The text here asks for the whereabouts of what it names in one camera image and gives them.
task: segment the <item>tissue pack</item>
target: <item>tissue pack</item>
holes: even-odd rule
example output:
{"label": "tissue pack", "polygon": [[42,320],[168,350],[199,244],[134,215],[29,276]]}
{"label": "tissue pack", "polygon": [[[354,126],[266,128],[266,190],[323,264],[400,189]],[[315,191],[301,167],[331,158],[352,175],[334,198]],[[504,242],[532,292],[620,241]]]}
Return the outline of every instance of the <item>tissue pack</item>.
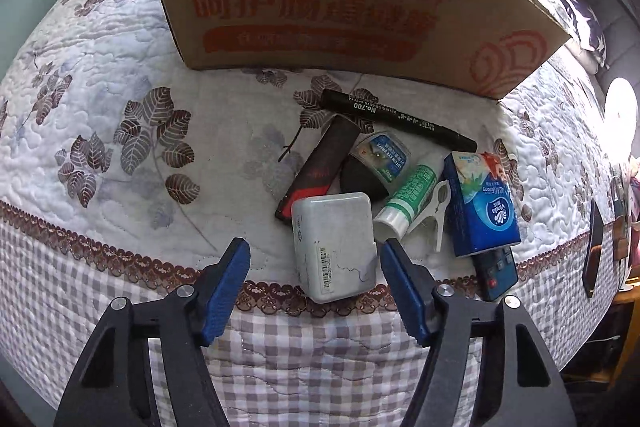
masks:
{"label": "tissue pack", "polygon": [[520,242],[508,178],[498,156],[452,152],[443,176],[451,188],[447,219],[456,256]]}

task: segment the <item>lace trim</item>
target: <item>lace trim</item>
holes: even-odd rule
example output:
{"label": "lace trim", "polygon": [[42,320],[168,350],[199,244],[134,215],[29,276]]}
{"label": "lace trim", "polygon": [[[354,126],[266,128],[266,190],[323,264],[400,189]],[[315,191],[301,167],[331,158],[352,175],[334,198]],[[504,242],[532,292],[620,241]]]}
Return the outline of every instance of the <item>lace trim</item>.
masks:
{"label": "lace trim", "polygon": [[[170,292],[182,284],[193,283],[200,273],[199,270],[191,267],[174,266],[171,263],[163,263],[159,259],[143,257],[139,253],[134,254],[122,248],[116,249],[106,243],[102,244],[90,237],[52,225],[4,201],[0,201],[0,219],[63,255],[71,253],[78,261],[84,259],[87,264],[93,264],[98,270],[108,270],[114,277],[124,276],[132,283],[143,282],[152,290]],[[608,231],[612,227],[613,222],[606,224],[605,229]],[[584,232],[553,250],[518,263],[516,268],[520,281],[526,282],[550,266],[556,266],[566,259],[573,249],[585,248],[588,238],[589,233]],[[476,295],[478,291],[475,275],[466,275],[455,280],[445,279],[441,282],[452,285],[470,297]],[[324,317],[329,311],[333,311],[344,317],[354,310],[369,314],[378,309],[386,311],[397,309],[394,298],[384,284],[379,284],[372,290],[354,297],[318,304],[305,296],[300,286],[251,280],[246,280],[242,285],[236,307],[240,311],[258,308],[267,315],[283,311],[294,317],[303,312],[308,312],[313,317]]]}

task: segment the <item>checkered fabric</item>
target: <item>checkered fabric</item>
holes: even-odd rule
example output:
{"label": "checkered fabric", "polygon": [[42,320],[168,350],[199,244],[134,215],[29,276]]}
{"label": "checkered fabric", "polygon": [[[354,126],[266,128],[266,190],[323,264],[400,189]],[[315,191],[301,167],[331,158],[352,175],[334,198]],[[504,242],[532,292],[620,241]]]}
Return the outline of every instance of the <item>checkered fabric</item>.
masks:
{"label": "checkered fabric", "polygon": [[[514,288],[562,367],[591,334],[619,284],[604,253],[593,299],[581,273],[584,244]],[[53,407],[111,299],[157,299],[158,293],[65,257],[0,223],[0,347]],[[159,413],[175,424],[159,341],[150,343]],[[412,397],[428,350],[404,331],[397,312],[328,315],[234,310],[224,335],[205,350],[207,367],[231,425],[396,426]],[[457,426],[468,425],[481,342],[470,343]]]}

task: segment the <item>quilted bedspread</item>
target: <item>quilted bedspread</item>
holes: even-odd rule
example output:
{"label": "quilted bedspread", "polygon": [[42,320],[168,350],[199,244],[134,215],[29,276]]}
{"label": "quilted bedspread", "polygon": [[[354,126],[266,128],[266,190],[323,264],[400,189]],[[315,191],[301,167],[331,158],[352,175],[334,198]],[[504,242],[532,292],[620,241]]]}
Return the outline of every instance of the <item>quilted bedspread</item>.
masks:
{"label": "quilted bedspread", "polygon": [[[555,0],[540,0],[561,23]],[[500,102],[342,71],[191,71],[160,0],[59,0],[0,84],[0,347],[54,407],[111,299],[156,299],[252,248],[248,280],[207,365],[232,425],[399,425],[427,350],[407,336],[385,280],[318,305],[302,293],[277,201],[321,136],[325,87],[380,101],[500,155],[522,243],[524,302],[562,367],[619,286],[610,180],[590,80],[561,48]],[[360,122],[363,133],[382,130]],[[448,153],[398,132],[435,164]],[[593,299],[581,284],[594,198],[606,225]],[[473,295],[468,259],[434,231],[405,242],[415,262]],[[154,384],[173,422],[152,343]],[[469,347],[457,425],[468,423],[481,344]]]}

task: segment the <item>black marker pen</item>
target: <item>black marker pen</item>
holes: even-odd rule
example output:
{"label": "black marker pen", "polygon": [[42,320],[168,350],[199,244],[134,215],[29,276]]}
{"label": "black marker pen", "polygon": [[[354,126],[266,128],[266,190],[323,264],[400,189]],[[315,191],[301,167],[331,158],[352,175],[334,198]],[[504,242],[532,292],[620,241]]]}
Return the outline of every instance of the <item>black marker pen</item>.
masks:
{"label": "black marker pen", "polygon": [[476,152],[478,150],[478,144],[475,141],[447,127],[332,89],[325,89],[322,92],[320,107],[342,114],[360,116],[367,120],[388,123],[392,127],[420,134],[452,151]]}

